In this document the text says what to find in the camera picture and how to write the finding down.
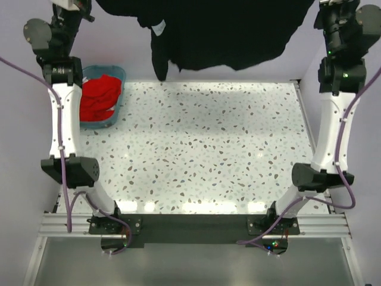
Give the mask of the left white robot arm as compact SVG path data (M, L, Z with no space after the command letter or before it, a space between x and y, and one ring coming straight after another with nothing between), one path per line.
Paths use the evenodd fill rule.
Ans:
M73 189L74 196L83 196L92 209L91 227L115 232L120 229L120 209L98 182L97 159L86 157L80 149L83 73L81 60L70 53L81 21L94 21L91 9L91 1L53 1L51 21L32 18L24 25L23 35L42 69L52 108L51 148L40 166L62 186L68 215L73 209L68 190Z

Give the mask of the black t shirt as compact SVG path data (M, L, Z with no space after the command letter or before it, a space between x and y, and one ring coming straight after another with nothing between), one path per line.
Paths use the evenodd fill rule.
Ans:
M168 64L235 71L273 60L302 25L312 1L98 1L108 14L134 17L151 31L155 75Z

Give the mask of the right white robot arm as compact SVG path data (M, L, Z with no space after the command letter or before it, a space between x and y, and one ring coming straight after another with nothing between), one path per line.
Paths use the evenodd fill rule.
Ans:
M359 1L320 1L314 28L323 31L326 56L318 70L321 121L311 163L296 163L292 184L265 215L248 218L256 240L297 226L299 211L328 189L350 189L347 150L351 125L366 82L365 55L380 39L380 7Z

